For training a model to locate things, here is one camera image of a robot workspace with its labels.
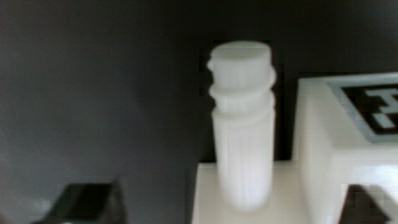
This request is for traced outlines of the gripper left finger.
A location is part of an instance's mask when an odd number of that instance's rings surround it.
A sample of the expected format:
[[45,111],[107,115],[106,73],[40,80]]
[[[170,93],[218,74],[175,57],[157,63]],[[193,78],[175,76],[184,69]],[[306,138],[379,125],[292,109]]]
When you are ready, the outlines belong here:
[[33,224],[129,224],[120,182],[70,184]]

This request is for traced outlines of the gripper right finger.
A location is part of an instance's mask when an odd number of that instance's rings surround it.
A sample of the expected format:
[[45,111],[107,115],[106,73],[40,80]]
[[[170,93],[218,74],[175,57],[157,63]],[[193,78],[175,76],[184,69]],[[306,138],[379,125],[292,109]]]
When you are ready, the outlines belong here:
[[398,202],[377,185],[349,186],[338,224],[398,224]]

